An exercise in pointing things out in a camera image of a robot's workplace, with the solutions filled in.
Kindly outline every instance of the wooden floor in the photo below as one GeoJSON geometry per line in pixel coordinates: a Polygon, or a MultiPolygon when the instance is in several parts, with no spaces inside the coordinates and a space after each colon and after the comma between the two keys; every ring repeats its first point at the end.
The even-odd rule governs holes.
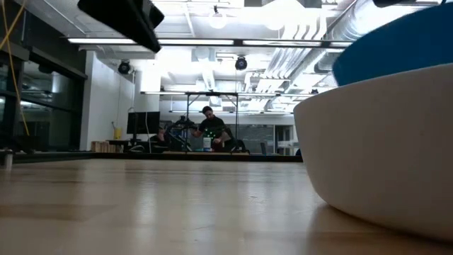
{"type": "Polygon", "coordinates": [[[453,246],[330,208],[303,164],[106,159],[2,172],[0,254],[400,255],[453,246]]]}

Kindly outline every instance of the window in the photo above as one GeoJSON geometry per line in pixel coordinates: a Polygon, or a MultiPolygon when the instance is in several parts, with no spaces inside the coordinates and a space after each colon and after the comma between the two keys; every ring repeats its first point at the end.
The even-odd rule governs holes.
{"type": "Polygon", "coordinates": [[[0,89],[6,89],[6,83],[8,82],[8,66],[0,64],[0,89]]]}
{"type": "Polygon", "coordinates": [[[26,62],[22,94],[58,107],[79,109],[83,98],[83,86],[47,67],[26,62]]]}
{"type": "MultiPolygon", "coordinates": [[[[44,152],[79,148],[79,116],[27,101],[21,101],[21,108],[30,134],[30,146],[44,152]]],[[[16,135],[27,135],[22,117],[16,126],[16,135]]]]}
{"type": "Polygon", "coordinates": [[[0,127],[1,124],[3,123],[4,111],[5,111],[5,97],[0,96],[0,127]]]}

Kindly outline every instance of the yellow cable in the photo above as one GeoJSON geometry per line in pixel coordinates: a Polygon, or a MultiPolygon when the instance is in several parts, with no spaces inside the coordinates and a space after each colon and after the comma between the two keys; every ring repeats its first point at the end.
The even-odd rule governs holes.
{"type": "MultiPolygon", "coordinates": [[[[14,83],[14,88],[16,89],[16,96],[17,96],[17,102],[18,102],[18,107],[19,111],[21,112],[22,115],[22,120],[23,120],[23,125],[25,126],[25,131],[27,132],[27,136],[30,136],[30,133],[28,132],[28,126],[27,122],[25,121],[25,115],[23,114],[23,110],[21,108],[21,95],[19,94],[19,89],[17,87],[17,80],[16,80],[16,72],[14,71],[14,65],[13,65],[13,55],[11,54],[11,45],[9,43],[9,32],[14,29],[15,23],[11,26],[11,30],[8,29],[8,21],[6,20],[6,9],[5,9],[5,0],[2,0],[2,6],[1,8],[3,9],[3,20],[4,20],[4,25],[5,25],[5,31],[8,31],[6,34],[6,37],[4,40],[6,40],[6,44],[8,45],[8,55],[9,55],[9,63],[12,68],[12,75],[13,75],[13,83],[14,83]]],[[[21,15],[21,11],[19,11],[18,15],[16,16],[16,19],[21,15]]]]}
{"type": "MultiPolygon", "coordinates": [[[[1,0],[2,1],[2,4],[3,6],[5,6],[5,0],[1,0]]],[[[5,38],[3,38],[3,40],[1,41],[0,43],[0,49],[3,48],[3,46],[5,45],[5,42],[7,40],[7,38],[9,38],[9,35],[11,34],[11,32],[13,32],[13,29],[14,29],[14,26],[16,25],[17,21],[19,20],[19,17],[21,16],[22,12],[23,12],[23,9],[25,8],[25,3],[27,2],[27,0],[24,0],[23,3],[22,3],[22,6],[21,6],[21,9],[19,10],[19,12],[17,13],[16,17],[14,18],[14,21],[13,23],[11,24],[11,27],[8,29],[6,29],[6,36],[5,38]]]]}

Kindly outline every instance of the white bowl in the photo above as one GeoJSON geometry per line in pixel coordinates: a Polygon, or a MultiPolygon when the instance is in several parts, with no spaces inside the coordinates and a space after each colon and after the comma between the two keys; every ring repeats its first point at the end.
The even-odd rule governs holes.
{"type": "Polygon", "coordinates": [[[294,109],[311,182],[333,207],[453,241],[453,64],[361,81],[294,109]]]}

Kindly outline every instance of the cable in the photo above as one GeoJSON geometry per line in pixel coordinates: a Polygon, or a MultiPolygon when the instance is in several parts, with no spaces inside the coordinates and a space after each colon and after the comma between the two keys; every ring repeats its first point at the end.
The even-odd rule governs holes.
{"type": "Polygon", "coordinates": [[[16,72],[14,71],[14,64],[13,64],[13,55],[11,54],[11,45],[9,43],[9,34],[14,29],[14,26],[16,25],[16,22],[17,22],[19,16],[21,15],[27,0],[24,0],[24,2],[22,3],[21,9],[19,10],[16,18],[14,19],[13,23],[11,24],[10,29],[8,29],[8,21],[6,20],[5,0],[2,0],[1,2],[2,2],[1,8],[2,8],[2,11],[3,11],[3,21],[4,21],[4,25],[5,25],[5,31],[8,31],[8,32],[6,33],[5,38],[3,39],[3,41],[0,44],[0,49],[3,47],[3,45],[4,45],[5,41],[6,41],[6,45],[8,46],[9,63],[10,63],[11,68],[12,68],[11,74],[13,75],[13,83],[14,83],[14,88],[16,89],[16,99],[17,99],[17,102],[18,102],[19,111],[21,112],[21,115],[22,115],[22,120],[23,120],[23,125],[25,127],[25,132],[27,133],[27,136],[30,136],[30,132],[28,131],[27,122],[25,121],[25,115],[23,114],[23,110],[21,108],[21,95],[19,94],[19,89],[17,87],[16,72]]]}
{"type": "MultiPolygon", "coordinates": [[[[4,8],[5,0],[1,0],[1,2],[2,2],[3,8],[4,8]]],[[[19,12],[17,13],[16,17],[14,18],[14,21],[11,24],[11,27],[9,29],[6,29],[7,32],[6,32],[5,38],[0,42],[0,49],[5,45],[5,42],[9,39],[9,35],[11,34],[11,32],[13,32],[14,26],[16,26],[16,23],[19,20],[19,17],[21,16],[23,9],[25,8],[25,3],[27,3],[27,0],[23,0],[22,6],[19,9],[19,12]]],[[[7,23],[6,16],[3,15],[3,17],[4,17],[4,22],[6,25],[6,23],[7,23]]]]}
{"type": "Polygon", "coordinates": [[[147,127],[149,153],[151,153],[151,140],[149,139],[149,130],[148,130],[148,112],[144,112],[144,124],[147,127]]]}
{"type": "Polygon", "coordinates": [[[118,118],[120,116],[121,81],[122,77],[120,76],[120,88],[118,89],[118,108],[116,110],[116,126],[118,126],[118,118]]]}

